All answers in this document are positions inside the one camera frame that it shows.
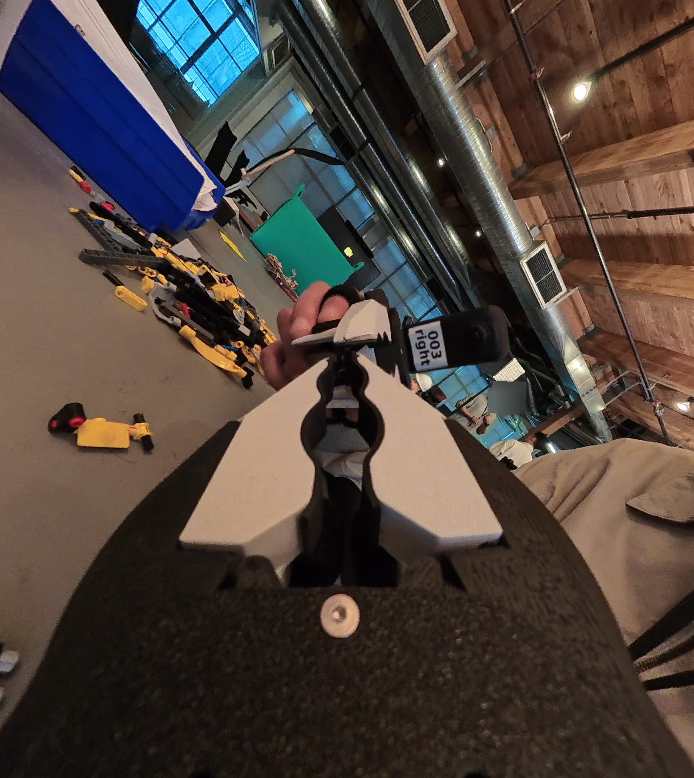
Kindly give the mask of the blue plastic bin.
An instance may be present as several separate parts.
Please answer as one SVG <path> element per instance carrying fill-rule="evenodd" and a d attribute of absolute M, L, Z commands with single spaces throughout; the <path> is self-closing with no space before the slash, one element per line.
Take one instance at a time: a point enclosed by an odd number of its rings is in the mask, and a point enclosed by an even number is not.
<path fill-rule="evenodd" d="M 0 92 L 144 229 L 197 229 L 221 204 L 191 208 L 198 171 L 54 2 L 31 2 L 2 65 Z"/>

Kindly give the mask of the person's beige jacket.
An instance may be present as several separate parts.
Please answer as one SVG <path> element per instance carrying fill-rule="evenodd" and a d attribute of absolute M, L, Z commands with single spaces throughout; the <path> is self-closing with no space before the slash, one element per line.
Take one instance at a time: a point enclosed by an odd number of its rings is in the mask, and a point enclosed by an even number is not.
<path fill-rule="evenodd" d="M 622 439 L 514 471 L 553 514 L 601 587 L 626 644 L 694 591 L 694 452 Z M 647 680 L 694 671 L 694 616 L 634 662 Z M 650 694 L 694 764 L 694 685 Z"/>

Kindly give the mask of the white paper sheets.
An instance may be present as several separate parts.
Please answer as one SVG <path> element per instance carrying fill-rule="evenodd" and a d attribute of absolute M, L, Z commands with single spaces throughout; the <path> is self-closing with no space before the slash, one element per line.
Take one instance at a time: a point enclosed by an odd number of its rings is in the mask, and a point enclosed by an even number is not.
<path fill-rule="evenodd" d="M 120 34 L 100 8 L 99 2 L 54 1 L 54 5 L 71 25 L 79 27 L 90 48 L 98 54 L 169 139 L 184 153 L 189 165 L 198 171 L 201 185 L 191 208 L 203 212 L 215 209 L 223 199 L 223 196 L 217 193 L 216 182 L 207 175 L 203 163 L 188 150 L 157 92 L 132 56 L 127 44 L 121 40 Z"/>

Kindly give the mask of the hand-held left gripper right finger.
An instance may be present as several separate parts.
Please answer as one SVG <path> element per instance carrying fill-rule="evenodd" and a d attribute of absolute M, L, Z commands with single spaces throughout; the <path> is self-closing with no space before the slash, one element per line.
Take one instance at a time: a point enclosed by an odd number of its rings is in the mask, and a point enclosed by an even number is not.
<path fill-rule="evenodd" d="M 445 418 L 363 355 L 362 399 L 381 422 L 364 463 L 379 543 L 399 562 L 498 542 L 503 529 Z"/>

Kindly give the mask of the small brown model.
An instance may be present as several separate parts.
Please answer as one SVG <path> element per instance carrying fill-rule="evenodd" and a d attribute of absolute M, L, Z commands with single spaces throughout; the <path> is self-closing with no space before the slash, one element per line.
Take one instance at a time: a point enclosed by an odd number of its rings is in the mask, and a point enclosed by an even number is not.
<path fill-rule="evenodd" d="M 298 300 L 299 295 L 297 289 L 299 284 L 296 280 L 295 270 L 292 270 L 290 275 L 286 275 L 281 261 L 274 254 L 267 254 L 265 256 L 264 269 L 287 297 L 293 300 L 293 302 Z"/>

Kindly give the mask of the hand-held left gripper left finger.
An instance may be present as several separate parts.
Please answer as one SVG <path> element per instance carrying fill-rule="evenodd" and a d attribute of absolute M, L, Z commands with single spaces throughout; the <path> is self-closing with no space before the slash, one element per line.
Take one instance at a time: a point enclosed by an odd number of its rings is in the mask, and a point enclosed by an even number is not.
<path fill-rule="evenodd" d="M 266 558 L 282 575 L 310 543 L 322 502 L 313 451 L 332 399 L 323 359 L 240 421 L 184 530 L 188 550 Z"/>

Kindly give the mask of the pile of yellow black bricks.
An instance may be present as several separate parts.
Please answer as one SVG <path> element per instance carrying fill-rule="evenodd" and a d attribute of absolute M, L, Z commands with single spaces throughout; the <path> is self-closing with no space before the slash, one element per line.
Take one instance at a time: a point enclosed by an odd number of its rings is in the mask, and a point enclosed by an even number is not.
<path fill-rule="evenodd" d="M 147 231 L 106 199 L 69 212 L 99 244 L 82 250 L 80 261 L 101 271 L 116 298 L 175 330 L 244 389 L 254 386 L 255 374 L 264 374 L 261 352 L 276 338 L 230 274 L 190 241 Z"/>

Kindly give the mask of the white ceiling vent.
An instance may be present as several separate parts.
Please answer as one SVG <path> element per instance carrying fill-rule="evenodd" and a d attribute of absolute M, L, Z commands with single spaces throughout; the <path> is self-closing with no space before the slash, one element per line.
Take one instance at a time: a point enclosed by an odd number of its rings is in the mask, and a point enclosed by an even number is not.
<path fill-rule="evenodd" d="M 566 297 L 568 288 L 547 242 L 536 242 L 535 249 L 520 261 L 520 269 L 542 309 Z"/>
<path fill-rule="evenodd" d="M 457 36 L 445 1 L 395 1 L 422 62 L 435 60 Z"/>

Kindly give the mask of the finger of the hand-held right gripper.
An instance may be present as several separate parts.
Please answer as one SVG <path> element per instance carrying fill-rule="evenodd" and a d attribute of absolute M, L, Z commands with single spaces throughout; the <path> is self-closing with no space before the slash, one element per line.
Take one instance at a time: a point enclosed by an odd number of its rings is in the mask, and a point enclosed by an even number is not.
<path fill-rule="evenodd" d="M 348 479 L 356 488 L 362 488 L 364 459 L 369 450 L 369 443 L 355 426 L 328 424 L 315 446 L 315 462 L 332 477 Z"/>
<path fill-rule="evenodd" d="M 363 300 L 350 306 L 336 325 L 297 338 L 292 344 L 305 348 L 361 349 L 389 345 L 391 338 L 390 309 L 376 300 Z"/>

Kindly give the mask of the black head desk lamp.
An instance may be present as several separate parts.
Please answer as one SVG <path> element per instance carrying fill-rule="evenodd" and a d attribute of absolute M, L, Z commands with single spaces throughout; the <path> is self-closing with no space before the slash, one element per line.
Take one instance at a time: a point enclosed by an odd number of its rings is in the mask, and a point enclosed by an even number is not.
<path fill-rule="evenodd" d="M 275 154 L 264 158 L 259 163 L 255 164 L 253 167 L 242 168 L 240 181 L 243 183 L 244 182 L 249 183 L 255 177 L 260 176 L 265 170 L 268 170 L 270 167 L 274 166 L 275 164 L 278 164 L 281 161 L 289 159 L 293 156 L 303 157 L 305 159 L 313 160 L 315 162 L 319 162 L 322 163 L 323 165 L 327 165 L 331 167 L 343 167 L 345 165 L 345 162 L 342 159 L 338 158 L 337 156 L 329 155 L 316 150 L 291 147 L 287 150 L 276 152 Z"/>

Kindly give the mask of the green felt bin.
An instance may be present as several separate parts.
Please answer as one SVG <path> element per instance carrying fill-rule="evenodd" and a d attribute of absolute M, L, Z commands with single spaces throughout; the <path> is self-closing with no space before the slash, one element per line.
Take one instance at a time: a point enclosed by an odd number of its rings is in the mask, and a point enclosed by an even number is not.
<path fill-rule="evenodd" d="M 251 242 L 264 256 L 279 261 L 281 274 L 293 279 L 302 293 L 314 282 L 337 286 L 362 270 L 352 265 L 303 203 L 301 184 L 263 224 L 251 234 Z"/>

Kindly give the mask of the person's right hand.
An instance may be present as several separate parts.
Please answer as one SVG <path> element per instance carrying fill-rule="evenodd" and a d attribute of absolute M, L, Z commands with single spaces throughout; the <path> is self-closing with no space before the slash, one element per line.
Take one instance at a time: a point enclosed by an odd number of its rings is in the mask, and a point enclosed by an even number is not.
<path fill-rule="evenodd" d="M 323 298 L 330 289 L 322 281 L 312 284 L 293 306 L 279 311 L 278 339 L 261 351 L 261 368 L 268 384 L 276 391 L 283 389 L 309 369 L 306 347 L 293 342 L 312 334 L 319 321 Z"/>

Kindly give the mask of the black monitor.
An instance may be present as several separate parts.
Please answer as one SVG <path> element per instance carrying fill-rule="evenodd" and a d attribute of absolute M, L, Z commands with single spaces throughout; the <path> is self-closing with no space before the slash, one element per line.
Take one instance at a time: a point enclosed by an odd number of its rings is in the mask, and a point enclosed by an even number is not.
<path fill-rule="evenodd" d="M 342 218 L 335 206 L 324 211 L 317 217 L 317 221 L 340 250 L 342 258 L 352 267 L 353 272 L 348 282 L 359 291 L 371 287 L 381 273 L 371 248 L 357 228 L 349 220 Z"/>

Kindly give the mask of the silver ventilation duct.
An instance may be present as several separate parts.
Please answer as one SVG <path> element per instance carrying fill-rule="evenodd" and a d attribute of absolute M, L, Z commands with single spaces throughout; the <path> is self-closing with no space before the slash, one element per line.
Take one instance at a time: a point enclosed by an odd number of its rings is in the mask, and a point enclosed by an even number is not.
<path fill-rule="evenodd" d="M 422 117 L 449 162 L 478 226 L 503 270 L 502 307 L 529 349 L 545 357 L 566 395 L 584 405 L 585 416 L 600 442 L 613 435 L 598 390 L 561 303 L 542 307 L 527 279 L 523 262 L 539 243 L 531 237 L 510 195 L 485 130 L 457 87 L 446 52 L 424 63 L 396 2 L 368 2 L 381 39 L 389 48 Z"/>

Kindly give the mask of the yellow panel black connector assembly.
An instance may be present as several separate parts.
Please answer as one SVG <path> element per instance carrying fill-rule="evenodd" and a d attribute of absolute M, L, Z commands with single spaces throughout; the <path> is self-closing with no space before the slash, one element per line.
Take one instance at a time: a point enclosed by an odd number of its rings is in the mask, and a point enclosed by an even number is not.
<path fill-rule="evenodd" d="M 70 402 L 60 408 L 47 422 L 51 434 L 72 435 L 80 448 L 127 450 L 132 441 L 143 451 L 154 450 L 152 431 L 146 417 L 133 414 L 130 424 L 108 421 L 103 417 L 89 418 L 83 404 Z"/>

